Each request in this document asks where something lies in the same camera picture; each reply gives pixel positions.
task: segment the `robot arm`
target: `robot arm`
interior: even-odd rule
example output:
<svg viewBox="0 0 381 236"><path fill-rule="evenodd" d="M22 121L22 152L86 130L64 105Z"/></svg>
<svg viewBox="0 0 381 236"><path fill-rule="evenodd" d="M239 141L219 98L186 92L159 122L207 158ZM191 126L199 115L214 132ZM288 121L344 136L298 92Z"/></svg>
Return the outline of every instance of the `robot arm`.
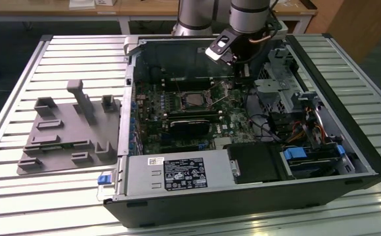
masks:
<svg viewBox="0 0 381 236"><path fill-rule="evenodd" d="M259 48L261 43L277 34L274 24L278 22L273 24L273 33L267 34L267 17L273 15L275 3L270 7L269 0L181 0L174 35L211 35L213 20L227 21L225 17L229 16L230 27L217 37L206 54L214 61L221 59L229 65L247 63L258 54L247 55L247 52Z"/></svg>

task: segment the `wooden table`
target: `wooden table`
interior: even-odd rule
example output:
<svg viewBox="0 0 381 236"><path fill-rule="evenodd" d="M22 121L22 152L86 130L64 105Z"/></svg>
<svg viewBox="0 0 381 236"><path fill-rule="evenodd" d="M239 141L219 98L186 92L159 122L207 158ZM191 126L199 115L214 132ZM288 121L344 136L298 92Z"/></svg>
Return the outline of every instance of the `wooden table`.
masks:
<svg viewBox="0 0 381 236"><path fill-rule="evenodd" d="M304 33L317 10L300 0L289 0L274 8L282 21L297 22L296 33ZM0 21L118 21L122 34L130 34L130 21L175 21L178 0L118 0L115 6L70 11L68 0L0 0Z"/></svg>

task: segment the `barcode sticker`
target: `barcode sticker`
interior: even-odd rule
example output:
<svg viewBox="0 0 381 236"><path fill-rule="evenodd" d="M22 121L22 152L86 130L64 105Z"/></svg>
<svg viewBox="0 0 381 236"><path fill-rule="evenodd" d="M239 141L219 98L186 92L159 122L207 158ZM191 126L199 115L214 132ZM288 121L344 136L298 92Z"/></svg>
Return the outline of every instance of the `barcode sticker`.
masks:
<svg viewBox="0 0 381 236"><path fill-rule="evenodd" d="M165 161L165 157L150 157L148 158L148 166L162 165Z"/></svg>

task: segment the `metal frame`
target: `metal frame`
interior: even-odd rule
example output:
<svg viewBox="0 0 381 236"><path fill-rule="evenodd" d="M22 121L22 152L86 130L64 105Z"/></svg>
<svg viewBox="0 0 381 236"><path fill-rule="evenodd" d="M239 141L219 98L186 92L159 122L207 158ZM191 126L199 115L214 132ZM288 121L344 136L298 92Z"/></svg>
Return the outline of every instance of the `metal frame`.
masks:
<svg viewBox="0 0 381 236"><path fill-rule="evenodd" d="M277 16L282 21L297 21L294 33L304 33L313 15ZM0 22L118 21L122 34L131 34L130 21L177 21L178 16L0 16Z"/></svg>

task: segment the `white label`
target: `white label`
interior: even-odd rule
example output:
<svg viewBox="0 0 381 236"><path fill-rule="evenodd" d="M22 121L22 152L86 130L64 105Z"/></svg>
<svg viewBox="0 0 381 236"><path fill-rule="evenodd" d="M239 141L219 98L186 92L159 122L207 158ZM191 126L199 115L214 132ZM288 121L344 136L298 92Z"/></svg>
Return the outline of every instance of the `white label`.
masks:
<svg viewBox="0 0 381 236"><path fill-rule="evenodd" d="M148 158L148 166L162 165L165 161L165 157L150 157Z"/></svg>
<svg viewBox="0 0 381 236"><path fill-rule="evenodd" d="M102 15L115 15L116 13L114 11L98 11L98 14L102 14Z"/></svg>
<svg viewBox="0 0 381 236"><path fill-rule="evenodd" d="M206 179L197 179L194 181L195 181L195 183L206 183Z"/></svg>

